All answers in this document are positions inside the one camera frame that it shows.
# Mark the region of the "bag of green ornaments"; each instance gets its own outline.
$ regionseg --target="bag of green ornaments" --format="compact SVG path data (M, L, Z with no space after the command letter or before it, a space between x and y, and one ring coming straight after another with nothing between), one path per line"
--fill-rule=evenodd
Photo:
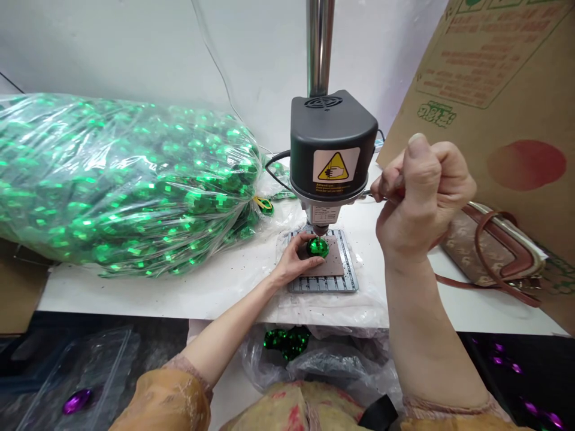
M103 277L182 274L250 237L261 172L229 114L0 97L0 236Z

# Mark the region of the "bag handle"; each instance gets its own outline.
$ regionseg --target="bag handle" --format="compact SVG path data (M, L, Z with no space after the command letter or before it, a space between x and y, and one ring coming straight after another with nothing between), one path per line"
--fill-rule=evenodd
M487 214L484 214L482 218L479 220L479 224L477 225L477 230L475 231L475 249L477 250L477 255L479 256L479 260L481 261L485 271L487 274L497 283L497 286L478 286L477 284L473 283L463 283L462 281L452 280L451 278L442 277L441 275L435 275L435 279L440 283L447 284L448 286L452 287L459 287L460 289L501 289L508 295L513 296L514 298L519 299L524 304L527 304L531 307L537 308L541 306L541 301L538 300L535 296L529 295L528 293L522 292L517 287L513 287L507 282L505 282L499 275L491 269L488 265L485 256L483 255L483 250L481 249L481 245L479 243L479 238L481 234L485 230L485 226L491 221L492 218L496 216L503 216L507 220L511 221L513 224L517 226L517 220L515 217L507 213L505 211L490 211Z

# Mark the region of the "cardboard box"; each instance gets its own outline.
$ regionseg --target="cardboard box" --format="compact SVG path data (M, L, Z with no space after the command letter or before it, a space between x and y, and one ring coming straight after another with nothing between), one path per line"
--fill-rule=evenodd
M0 239L0 336L25 333L52 261Z
M454 142L475 200L564 262L547 278L574 333L575 289L558 286L575 265L575 1L450 0L377 162L416 132Z

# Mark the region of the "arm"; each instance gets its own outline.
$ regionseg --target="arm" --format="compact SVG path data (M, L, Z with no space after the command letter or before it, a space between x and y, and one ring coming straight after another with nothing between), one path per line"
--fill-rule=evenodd
M394 193L402 181L403 200ZM475 189L459 150L450 142L429 146L420 134L372 186L376 200L390 198L377 237L401 387L406 395L464 408L484 405L489 393L443 308L427 251Z
M198 373L214 386L238 350L266 304L281 287L294 280L307 268L325 260L312 257L300 260L298 247L315 235L300 233L287 246L281 261L272 273L264 278L250 293L205 328L183 351Z
M321 257L298 257L298 247L314 237L304 233L296 236L272 273L246 297L206 327L164 368L140 377L130 405L111 430L207 430L210 403L195 375L213 387L274 293L307 268L325 262Z

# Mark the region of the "white wall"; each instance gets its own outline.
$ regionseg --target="white wall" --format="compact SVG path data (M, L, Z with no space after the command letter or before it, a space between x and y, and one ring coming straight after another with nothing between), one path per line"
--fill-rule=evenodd
M305 0L198 0L232 100L258 141L289 147L305 96ZM338 0L330 91L387 132L447 0ZM190 0L18 0L0 13L2 72L25 92L227 107Z
M20 94L18 89L10 84L2 75L0 75L0 95L3 94Z

